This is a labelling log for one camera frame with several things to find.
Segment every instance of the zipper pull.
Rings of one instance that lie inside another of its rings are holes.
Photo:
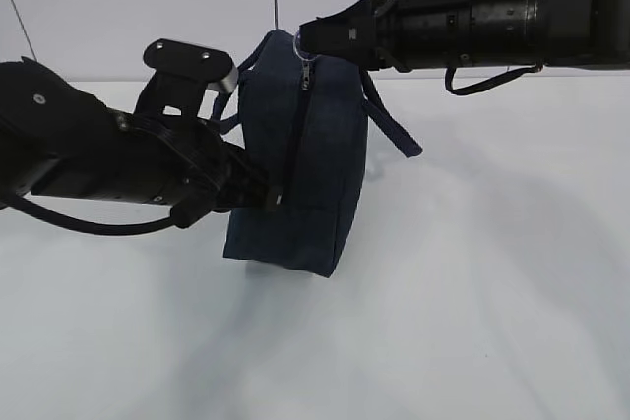
[[[311,89],[313,70],[310,61],[302,61],[302,90]]]

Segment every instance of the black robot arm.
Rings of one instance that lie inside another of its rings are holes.
[[[263,207],[265,173],[219,124],[198,118],[206,89],[231,92],[238,79],[221,51],[160,40],[145,53],[156,70],[133,114],[107,108],[44,66],[0,64],[0,202],[85,233],[131,235],[187,228],[211,211]],[[180,115],[166,115],[166,107]],[[33,195],[156,204],[169,217],[108,226],[59,215]]]
[[[457,68],[529,66],[473,93],[544,66],[630,69],[630,0],[360,0],[300,36],[368,70],[447,68],[447,86]]]

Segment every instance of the bag handle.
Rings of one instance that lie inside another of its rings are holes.
[[[263,40],[260,42],[260,44],[256,47],[254,52],[250,54],[249,57],[240,64],[240,66],[238,66],[238,83],[240,85],[243,84],[245,81],[247,81],[247,78],[250,73],[249,69],[254,67],[254,65],[258,62],[260,55],[263,53],[265,46],[267,45],[269,39],[272,37],[273,34],[274,34],[273,31],[269,31],[265,35]],[[233,93],[220,93],[217,96],[217,98],[215,99],[215,103],[213,104],[213,113],[210,116],[210,118],[212,118],[213,120],[222,119],[223,113],[225,112],[225,109],[227,108],[227,104],[229,103],[229,100],[231,99],[232,95]],[[221,122],[221,133],[223,135],[230,132],[234,127],[236,127],[240,123],[240,122],[234,123],[234,120],[236,120],[235,117],[237,116],[238,114],[235,114],[232,117],[229,117],[228,119],[224,120],[224,122],[228,122],[224,125],[223,125],[223,122]]]
[[[420,156],[423,151],[422,147],[387,111],[369,73],[361,69],[359,74],[363,84],[363,92],[367,97],[364,106],[368,116],[405,157]]]

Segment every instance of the navy blue bag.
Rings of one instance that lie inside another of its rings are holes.
[[[238,113],[222,120],[221,132],[241,124],[247,153],[268,171],[280,204],[233,210],[223,255],[329,277],[361,192],[367,117],[406,157],[422,148],[387,112],[367,72],[337,58],[302,61],[284,31],[268,33],[239,71]],[[228,101],[217,98],[214,119]]]

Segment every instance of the screw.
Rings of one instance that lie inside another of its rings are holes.
[[[118,124],[118,128],[123,132],[129,130],[129,123],[127,123],[127,118],[122,113],[116,115],[116,123]]]

